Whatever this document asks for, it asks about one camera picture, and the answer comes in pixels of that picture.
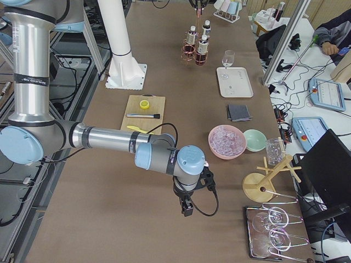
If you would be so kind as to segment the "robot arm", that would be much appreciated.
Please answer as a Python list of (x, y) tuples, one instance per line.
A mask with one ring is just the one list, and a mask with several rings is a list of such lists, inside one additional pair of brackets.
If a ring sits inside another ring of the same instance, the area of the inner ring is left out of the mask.
[(1, 151), (11, 161), (29, 164), (66, 148), (106, 148), (134, 154), (137, 167), (171, 175), (182, 213), (197, 208), (194, 191), (216, 190), (203, 151), (177, 148), (177, 137), (97, 128), (55, 119), (49, 113), (50, 32), (82, 32), (82, 1), (4, 1), (12, 23), (15, 110), (1, 131)]

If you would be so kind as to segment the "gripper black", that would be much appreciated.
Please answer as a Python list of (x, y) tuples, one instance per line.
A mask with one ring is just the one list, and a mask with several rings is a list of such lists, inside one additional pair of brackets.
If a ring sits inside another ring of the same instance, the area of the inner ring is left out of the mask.
[(189, 0), (193, 8), (205, 8), (208, 5), (208, 0)]
[(188, 191), (184, 188), (176, 176), (173, 176), (173, 192), (179, 197), (180, 206), (182, 207), (182, 214), (187, 217), (193, 214), (193, 210), (196, 209), (200, 214), (204, 216), (214, 216), (214, 212), (207, 214), (197, 207), (191, 196), (194, 191), (207, 187), (207, 189), (214, 193), (214, 175), (209, 170), (209, 167), (204, 167), (200, 177), (195, 185), (195, 188)]

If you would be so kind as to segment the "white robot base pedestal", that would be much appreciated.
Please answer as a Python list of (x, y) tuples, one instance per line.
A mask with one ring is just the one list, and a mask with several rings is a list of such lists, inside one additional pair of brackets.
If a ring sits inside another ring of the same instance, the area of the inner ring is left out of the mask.
[(98, 4), (112, 52), (106, 87), (142, 90), (147, 65), (132, 55), (122, 2), (100, 0)]

